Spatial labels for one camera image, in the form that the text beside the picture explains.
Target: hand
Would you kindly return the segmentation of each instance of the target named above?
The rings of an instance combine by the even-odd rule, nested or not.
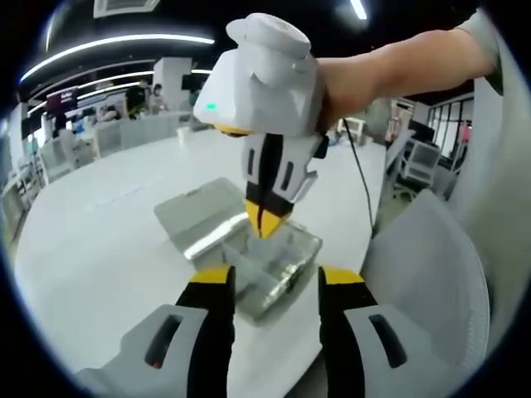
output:
[[[319,126],[326,131],[342,117],[365,110],[376,99],[378,74],[370,54],[317,61],[325,85]]]

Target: white table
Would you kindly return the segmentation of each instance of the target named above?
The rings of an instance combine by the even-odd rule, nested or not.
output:
[[[37,326],[71,371],[99,367],[119,340],[163,303],[175,303],[193,275],[153,208],[218,177],[242,189],[243,140],[213,130],[150,143],[101,159],[46,187],[22,231],[15,277]],[[358,150],[373,209],[385,149]],[[370,228],[351,149],[311,163],[319,179],[293,219],[324,240],[319,262],[359,271]],[[235,318],[230,397],[284,396],[321,348],[317,278],[277,323]]]

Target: transparent plastic box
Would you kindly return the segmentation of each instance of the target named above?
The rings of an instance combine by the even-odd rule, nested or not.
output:
[[[244,198],[220,178],[154,211],[196,269],[234,265],[236,309],[253,323],[263,323],[281,316],[306,287],[322,240],[292,221],[269,239],[256,237]]]

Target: black cable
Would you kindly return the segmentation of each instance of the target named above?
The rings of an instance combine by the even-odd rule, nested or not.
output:
[[[354,158],[356,159],[356,164],[358,165],[359,174],[362,176],[363,187],[365,188],[365,194],[367,195],[367,206],[368,206],[368,219],[371,223],[371,238],[374,237],[374,223],[373,223],[373,207],[371,206],[371,196],[368,193],[367,183],[365,182],[365,176],[363,175],[363,170],[361,164],[359,164],[358,154],[356,153],[356,148],[354,147],[354,141],[350,135],[350,129],[348,128],[347,120],[343,119],[343,124],[347,129],[348,141],[350,142],[350,147],[354,153]]]

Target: human arm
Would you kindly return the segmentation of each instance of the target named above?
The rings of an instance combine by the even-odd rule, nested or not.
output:
[[[376,98],[448,90],[492,73],[494,58],[474,32],[481,18],[474,15],[464,25],[474,34],[460,27],[425,32],[368,54],[320,59],[327,90],[324,125],[364,110]]]

